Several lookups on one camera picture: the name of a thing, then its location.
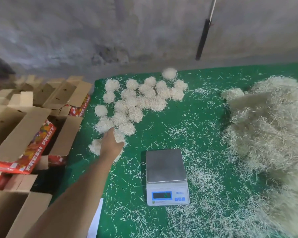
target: white paper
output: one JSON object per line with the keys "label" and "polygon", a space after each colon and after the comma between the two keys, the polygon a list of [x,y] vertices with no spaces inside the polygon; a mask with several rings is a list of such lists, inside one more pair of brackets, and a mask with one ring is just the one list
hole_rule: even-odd
{"label": "white paper", "polygon": [[100,212],[102,211],[103,207],[103,200],[104,198],[101,198],[99,201],[99,205],[97,207],[96,213],[94,215],[93,220],[91,221],[91,226],[88,229],[87,237],[86,238],[96,238],[97,236],[97,230],[99,225],[99,218],[100,218]]}

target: scale display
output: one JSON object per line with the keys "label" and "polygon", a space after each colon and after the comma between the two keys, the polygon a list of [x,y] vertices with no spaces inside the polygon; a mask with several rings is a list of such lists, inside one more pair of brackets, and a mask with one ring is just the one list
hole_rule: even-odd
{"label": "scale display", "polygon": [[187,174],[180,149],[147,151],[146,168],[149,206],[190,203]]}
{"label": "scale display", "polygon": [[172,200],[172,192],[152,192],[152,200]]}

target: green table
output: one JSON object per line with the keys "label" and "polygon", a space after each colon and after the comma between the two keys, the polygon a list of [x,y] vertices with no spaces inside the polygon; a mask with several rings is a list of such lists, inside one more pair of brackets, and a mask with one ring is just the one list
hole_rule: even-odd
{"label": "green table", "polygon": [[[128,78],[139,83],[160,73],[112,77],[121,86]],[[163,112],[144,111],[136,134],[127,137],[120,160],[112,167],[104,190],[104,204],[98,237],[271,237],[262,219],[249,206],[265,189],[265,179],[242,172],[225,145],[221,132],[229,122],[229,112],[220,93],[239,87],[247,90],[254,82],[271,75],[298,79],[298,64],[243,66],[180,71],[178,78],[189,85],[183,102],[168,101]],[[106,80],[95,82],[94,94],[73,144],[65,177],[58,194],[74,183],[97,156],[88,145],[99,134],[94,107],[103,104]],[[120,92],[115,92],[116,100]],[[108,105],[113,115],[113,104]],[[187,170],[191,204],[149,207],[146,187],[145,151],[180,148]]]}

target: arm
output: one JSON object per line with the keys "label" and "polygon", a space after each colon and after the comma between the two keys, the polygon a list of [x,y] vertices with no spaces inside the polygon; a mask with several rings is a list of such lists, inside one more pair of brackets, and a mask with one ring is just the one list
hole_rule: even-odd
{"label": "arm", "polygon": [[86,237],[111,165],[123,146],[123,142],[116,143],[114,128],[105,133],[99,159],[48,207],[25,238]]}

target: digital scale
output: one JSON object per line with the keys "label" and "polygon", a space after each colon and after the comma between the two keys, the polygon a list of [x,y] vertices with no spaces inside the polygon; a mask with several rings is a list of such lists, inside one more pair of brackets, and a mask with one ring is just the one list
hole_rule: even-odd
{"label": "digital scale", "polygon": [[147,151],[146,166],[149,206],[190,203],[187,173],[180,149]]}

